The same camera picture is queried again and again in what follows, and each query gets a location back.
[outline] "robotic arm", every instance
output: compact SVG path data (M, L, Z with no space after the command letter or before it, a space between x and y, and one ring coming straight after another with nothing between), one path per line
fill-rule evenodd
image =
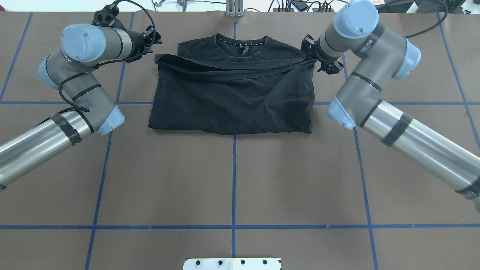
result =
M363 128L472 200L480 212L480 159L379 98L391 78L402 79L417 66L420 51L379 22L370 1L352 0L323 36L315 42L307 36L302 48L328 74L341 70L336 59L347 50L362 58L327 115L347 129Z
M41 79L59 89L72 107L0 146L0 191L90 134L106 135L125 121L92 72L109 62L138 60L162 41L153 21L145 33L127 30L116 17L119 2L96 12L91 25L65 28L61 47L40 64ZM62 89L73 102L63 96Z

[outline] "black t-shirt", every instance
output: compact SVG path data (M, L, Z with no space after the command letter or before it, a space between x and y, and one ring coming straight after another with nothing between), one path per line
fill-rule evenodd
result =
M216 34L156 55L149 127L218 134L312 132L315 60L270 37Z

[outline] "neckline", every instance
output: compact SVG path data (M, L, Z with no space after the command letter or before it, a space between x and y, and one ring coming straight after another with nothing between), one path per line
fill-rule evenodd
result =
M223 55L225 58L227 58L229 60L232 60L232 61L247 61L247 60L251 60L251 59L257 57L259 54L261 54L261 52L264 49L265 44L267 42L269 42L269 40L270 40L270 38L268 36L264 36L261 39L255 39L255 40L236 40L236 39L228 38L228 37L226 37L222 34L215 34L211 37L211 41L212 41L213 45L220 52L220 54ZM227 54L226 52L224 52L220 48L220 46L218 45L217 42L224 42L224 43L231 44L233 46L235 46L235 45L239 46L240 44L244 44L244 45L247 45L247 46L261 46L261 47L260 47L260 50L258 50L256 53L254 53L250 56L246 56L246 57L231 56L231 55Z

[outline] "light blue joint cap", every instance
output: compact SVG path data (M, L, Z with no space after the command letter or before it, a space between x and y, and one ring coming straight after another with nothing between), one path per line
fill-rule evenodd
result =
M335 30L351 39L370 35L377 26L378 11L369 0L352 0L333 19Z
M47 72L47 58L45 58L42 61L42 63L38 66L38 75L40 75L40 79L42 79L42 81L46 83L48 86L50 86L53 89L58 89L59 86L52 81L52 79L50 78L50 75Z
M115 108L113 108L113 111L105 120L105 122L103 122L103 124L97 130L97 132L102 136L107 135L110 131L116 129L124 122L125 116L123 116L123 113L121 113L118 105L116 105Z
M61 47L72 59L90 62L102 56L106 47L105 36L93 25L69 25L63 30Z
M356 126L355 121L336 96L327 108L327 115L348 130L352 130Z
M407 41L407 51L405 52L405 58L403 59L403 63L400 66L400 69L393 76L393 78L397 80L407 77L410 72L414 70L415 67L417 67L421 58L420 50L415 47L415 45L411 44L408 39L405 40Z

